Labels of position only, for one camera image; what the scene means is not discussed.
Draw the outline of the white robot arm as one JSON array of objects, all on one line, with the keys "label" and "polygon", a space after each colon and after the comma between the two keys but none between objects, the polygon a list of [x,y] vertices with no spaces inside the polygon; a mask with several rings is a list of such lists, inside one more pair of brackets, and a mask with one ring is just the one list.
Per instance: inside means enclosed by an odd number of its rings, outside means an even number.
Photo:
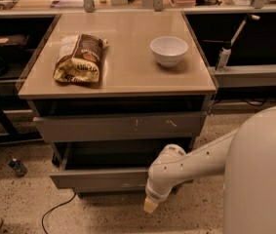
[{"label": "white robot arm", "polygon": [[276,106],[190,153],[166,145],[149,167],[144,210],[153,213],[176,185],[218,175],[223,234],[276,234]]}]

